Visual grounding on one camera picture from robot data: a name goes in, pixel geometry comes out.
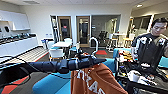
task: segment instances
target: glass partition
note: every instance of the glass partition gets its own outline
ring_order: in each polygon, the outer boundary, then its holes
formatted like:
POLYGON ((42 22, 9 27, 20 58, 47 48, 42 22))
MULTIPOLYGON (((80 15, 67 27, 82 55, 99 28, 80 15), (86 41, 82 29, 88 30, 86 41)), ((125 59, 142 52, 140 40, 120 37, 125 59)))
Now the glass partition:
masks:
POLYGON ((106 47, 109 34, 116 33, 119 29, 120 15, 92 15, 91 37, 97 38, 99 47, 106 47))

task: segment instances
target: orange shirt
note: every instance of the orange shirt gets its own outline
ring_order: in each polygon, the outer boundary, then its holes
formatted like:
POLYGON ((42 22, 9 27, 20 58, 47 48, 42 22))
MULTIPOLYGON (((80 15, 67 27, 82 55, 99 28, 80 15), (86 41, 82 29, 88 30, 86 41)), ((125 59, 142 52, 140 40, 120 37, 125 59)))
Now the orange shirt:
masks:
POLYGON ((128 94, 104 64, 71 72, 71 94, 128 94))

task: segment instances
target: glass door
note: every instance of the glass door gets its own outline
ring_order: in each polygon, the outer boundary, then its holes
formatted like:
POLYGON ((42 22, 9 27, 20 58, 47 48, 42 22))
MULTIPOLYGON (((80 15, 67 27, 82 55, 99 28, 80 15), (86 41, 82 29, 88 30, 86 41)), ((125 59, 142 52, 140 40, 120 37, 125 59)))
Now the glass door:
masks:
POLYGON ((57 30, 57 19, 56 16, 50 16, 51 17, 51 24, 52 24, 52 29, 53 29, 53 35, 54 35, 54 42, 58 42, 59 41, 59 33, 57 30))
POLYGON ((105 48, 109 42, 109 35, 118 31, 120 15, 92 15, 91 37, 99 42, 99 48, 105 48))
POLYGON ((70 16, 58 16, 58 25, 61 41, 63 41, 65 38, 72 38, 70 16))
POLYGON ((77 16, 77 42, 81 47, 89 47, 90 16, 77 16))

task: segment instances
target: cup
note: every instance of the cup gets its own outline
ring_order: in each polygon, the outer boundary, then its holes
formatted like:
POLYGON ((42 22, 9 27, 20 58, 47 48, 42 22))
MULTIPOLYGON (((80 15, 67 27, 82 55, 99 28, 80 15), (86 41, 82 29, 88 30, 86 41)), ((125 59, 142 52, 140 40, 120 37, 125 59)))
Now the cup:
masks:
POLYGON ((138 82, 141 74, 136 70, 131 70, 127 75, 130 81, 138 82))

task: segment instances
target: ceiling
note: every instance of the ceiling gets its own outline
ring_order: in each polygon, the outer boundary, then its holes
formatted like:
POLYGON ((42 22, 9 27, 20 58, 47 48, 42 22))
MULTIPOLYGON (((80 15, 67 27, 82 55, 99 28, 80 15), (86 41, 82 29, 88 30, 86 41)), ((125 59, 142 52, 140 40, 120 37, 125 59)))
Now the ceiling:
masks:
POLYGON ((137 10, 137 4, 143 4, 143 7, 152 6, 168 0, 1 0, 16 5, 100 5, 100 4, 130 4, 133 10, 137 10))

